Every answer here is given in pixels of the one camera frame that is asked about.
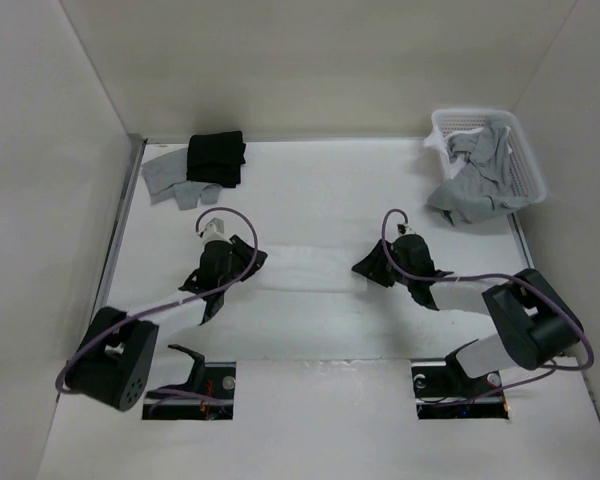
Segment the white tank top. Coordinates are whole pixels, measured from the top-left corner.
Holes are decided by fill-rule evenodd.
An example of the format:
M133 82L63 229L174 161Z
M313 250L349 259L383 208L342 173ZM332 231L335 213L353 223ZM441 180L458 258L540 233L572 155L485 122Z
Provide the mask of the white tank top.
M254 275L262 290L301 293L363 293L367 280L351 267L359 260L356 251L310 246L265 247L268 258Z

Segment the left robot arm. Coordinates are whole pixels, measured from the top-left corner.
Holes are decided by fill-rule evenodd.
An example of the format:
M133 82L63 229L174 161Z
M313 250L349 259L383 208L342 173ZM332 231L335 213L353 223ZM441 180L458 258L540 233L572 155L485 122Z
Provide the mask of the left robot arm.
M176 298L130 314L100 308L78 350L56 379L64 394L82 394L120 412L130 410L148 388L159 338L158 318L180 307L200 305L198 325L210 322L224 306L226 291L257 273L268 254L239 236L205 242L198 267L179 287Z

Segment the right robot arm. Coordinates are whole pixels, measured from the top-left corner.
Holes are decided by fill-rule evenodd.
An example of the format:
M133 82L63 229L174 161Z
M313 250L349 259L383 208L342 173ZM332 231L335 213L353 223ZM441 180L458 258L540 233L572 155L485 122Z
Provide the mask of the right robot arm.
M580 321L535 269L512 277L460 281L438 269L417 234L380 240L351 270L382 287L405 286L416 304L432 311L462 311L491 319L495 333L445 358L444 384L463 396L499 370L540 369L581 341Z

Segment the black folded tank top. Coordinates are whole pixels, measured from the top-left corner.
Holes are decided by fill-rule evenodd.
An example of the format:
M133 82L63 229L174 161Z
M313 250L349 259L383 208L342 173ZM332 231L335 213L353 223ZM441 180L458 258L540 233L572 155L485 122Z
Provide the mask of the black folded tank top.
M186 178L235 188L241 183L245 151L241 131L193 135L187 148Z

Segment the grey folded tank top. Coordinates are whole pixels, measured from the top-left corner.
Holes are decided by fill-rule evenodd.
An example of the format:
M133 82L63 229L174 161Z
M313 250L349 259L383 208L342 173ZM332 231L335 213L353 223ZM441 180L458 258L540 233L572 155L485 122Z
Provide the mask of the grey folded tank top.
M181 211L199 205L215 205L222 187L219 184L187 179L187 152L176 150L143 164L141 176L152 205L174 199Z

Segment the grey crumpled tank top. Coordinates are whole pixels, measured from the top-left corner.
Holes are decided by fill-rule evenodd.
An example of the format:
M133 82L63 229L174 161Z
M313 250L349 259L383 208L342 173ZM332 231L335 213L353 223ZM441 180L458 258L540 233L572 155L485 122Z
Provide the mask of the grey crumpled tank top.
M467 164L427 198L427 205L452 225L484 222L531 204L527 196L514 191L510 128L499 120L488 120L482 128L478 134L450 140L450 152L465 154Z

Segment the white garment in basket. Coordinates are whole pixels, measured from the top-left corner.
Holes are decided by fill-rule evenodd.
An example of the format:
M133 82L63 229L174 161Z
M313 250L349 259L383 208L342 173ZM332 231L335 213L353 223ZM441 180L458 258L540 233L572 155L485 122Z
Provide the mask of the white garment in basket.
M456 130L444 135L437 126L434 126L430 135L423 140L422 146L425 149L434 150L439 154L443 167L443 173L447 179L451 179L461 171L461 169L467 164L467 161L465 154L454 154L450 152L450 140L460 134L474 135L480 133L482 130L482 127L471 130Z

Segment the left metal table rail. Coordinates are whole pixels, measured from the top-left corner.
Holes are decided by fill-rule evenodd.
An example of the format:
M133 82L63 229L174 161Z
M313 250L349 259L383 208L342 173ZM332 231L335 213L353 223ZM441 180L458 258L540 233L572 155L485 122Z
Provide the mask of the left metal table rail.
M141 160L147 145L147 139L138 133L129 134L128 140L130 142L131 150L126 162L126 170L121 183L120 192L115 198L115 215L113 217L110 235L106 243L104 260L97 277L93 302L88 310L86 320L81 325L80 332L82 334L86 333L96 311L104 305L108 298L122 238L126 228L130 205L133 200L135 184L139 176Z

